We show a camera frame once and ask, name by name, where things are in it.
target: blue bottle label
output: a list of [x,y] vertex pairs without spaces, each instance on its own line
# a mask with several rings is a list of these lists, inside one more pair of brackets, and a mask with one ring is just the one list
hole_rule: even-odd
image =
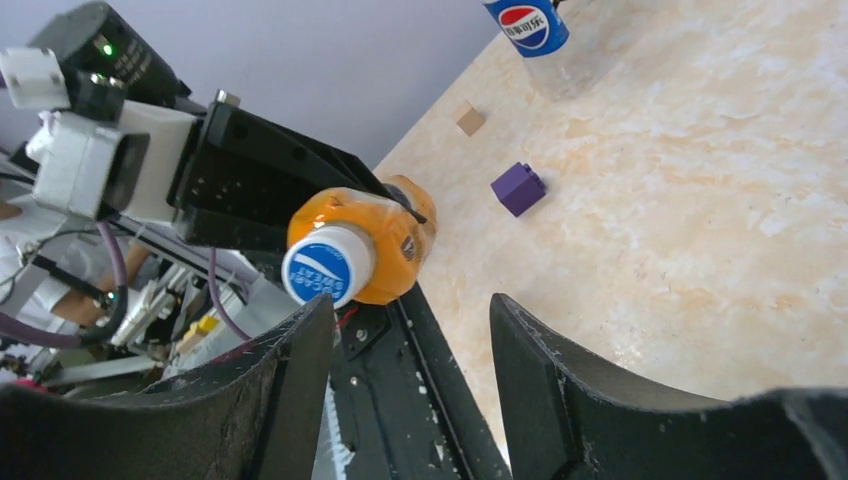
[[350,288],[350,266],[341,252],[323,243],[298,249],[286,274],[294,290],[292,293],[304,301],[329,293],[335,302]]
[[524,57],[547,55],[568,40],[568,29],[550,0],[500,0],[484,5]]

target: bottle cap logo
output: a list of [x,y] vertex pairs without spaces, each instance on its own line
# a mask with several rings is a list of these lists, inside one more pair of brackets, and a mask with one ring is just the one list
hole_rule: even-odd
[[545,13],[531,5],[504,9],[498,15],[498,23],[510,40],[530,50],[545,45],[551,31]]
[[312,243],[299,248],[292,256],[289,284],[304,301],[329,293],[333,301],[341,299],[350,288],[350,266],[344,255],[324,243]]

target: marble table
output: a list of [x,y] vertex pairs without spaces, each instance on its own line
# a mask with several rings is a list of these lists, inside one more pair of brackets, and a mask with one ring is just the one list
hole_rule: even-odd
[[[500,35],[377,168],[437,203],[420,283],[496,441],[495,292],[698,394],[848,386],[848,3],[560,13],[571,98],[536,94]],[[464,101],[486,116],[471,137]],[[489,186],[516,162],[550,188],[518,219]]]

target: orange juice bottle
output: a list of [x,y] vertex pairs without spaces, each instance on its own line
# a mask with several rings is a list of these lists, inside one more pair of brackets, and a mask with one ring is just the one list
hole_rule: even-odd
[[385,185],[397,201],[330,188],[294,214],[282,276],[297,302],[329,293],[335,308],[354,299],[385,305],[412,288],[433,247],[436,209],[402,175]]

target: wire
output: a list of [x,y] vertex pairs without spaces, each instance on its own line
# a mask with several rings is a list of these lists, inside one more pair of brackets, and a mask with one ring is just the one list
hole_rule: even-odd
[[[96,233],[97,233],[97,230],[94,230],[94,229],[91,229],[91,230],[62,230],[61,232],[57,232],[57,233],[53,234],[52,236],[45,238],[44,240],[39,242],[39,244],[35,247],[35,249],[31,253],[27,254],[27,257],[35,257],[35,255],[38,252],[40,252],[41,249],[44,248],[44,246],[47,245],[47,243],[49,241],[56,239],[56,238],[59,238],[61,236],[71,235],[71,234],[94,235]],[[126,232],[121,232],[117,236],[118,237],[126,237],[126,236],[129,236],[129,234],[126,233]],[[12,296],[12,293],[14,292],[14,289],[15,289],[15,282],[17,282],[18,277],[21,275],[21,273],[23,273],[23,271],[26,269],[26,267],[29,266],[30,263],[31,262],[29,260],[24,261],[24,264],[17,271],[15,271],[15,273],[13,273],[12,275],[10,275],[7,278],[0,281],[0,287],[3,287],[4,285],[7,285],[9,283],[12,284],[12,287],[9,288],[9,291],[6,292],[6,295],[3,297],[2,300],[0,300],[0,305],[5,305],[6,302],[9,301],[9,298]]]
[[[118,247],[118,241],[115,238],[115,235],[112,233],[111,229],[109,228],[109,224],[107,222],[98,222],[97,230],[100,232],[100,235],[103,237],[103,242],[106,245],[106,248],[109,250],[109,257],[112,260],[112,276],[115,280],[115,285],[117,287],[115,306],[112,310],[112,315],[110,316],[109,321],[106,323],[106,325],[101,328],[86,330],[85,332],[82,332],[79,335],[61,335],[46,332],[38,328],[33,328],[21,322],[20,320],[17,320],[16,318],[13,318],[3,312],[0,312],[0,333],[8,337],[14,338],[20,342],[29,343],[32,345],[39,345],[42,347],[80,348],[93,345],[95,343],[100,343],[103,340],[110,338],[118,330],[118,327],[120,327],[124,315],[127,312],[127,305],[129,299],[129,289],[127,287],[127,266],[124,263],[121,250]],[[62,235],[87,232],[88,230],[65,230],[62,232],[58,232],[52,237],[42,240],[39,243],[36,251],[43,248],[44,245],[50,240],[53,240],[54,238],[60,237]],[[22,272],[23,269],[26,268],[26,266],[28,266],[28,263],[24,267],[22,267],[19,272]],[[9,279],[4,280],[3,284],[14,282],[14,279],[17,278],[18,274],[19,273],[16,273],[15,275],[9,277]]]
[[342,318],[338,321],[338,328],[344,328],[347,325],[347,322],[350,321],[350,318],[359,311],[359,304],[353,304],[345,313],[342,314]]
[[224,310],[224,304],[221,303],[221,292],[218,291],[218,278],[215,276],[215,270],[218,263],[218,250],[215,248],[209,249],[209,296],[212,297],[212,304],[215,305],[215,310],[218,310],[218,316],[227,324],[228,327],[242,340],[250,340],[250,335],[244,333],[244,330],[236,325],[236,322],[227,315]]

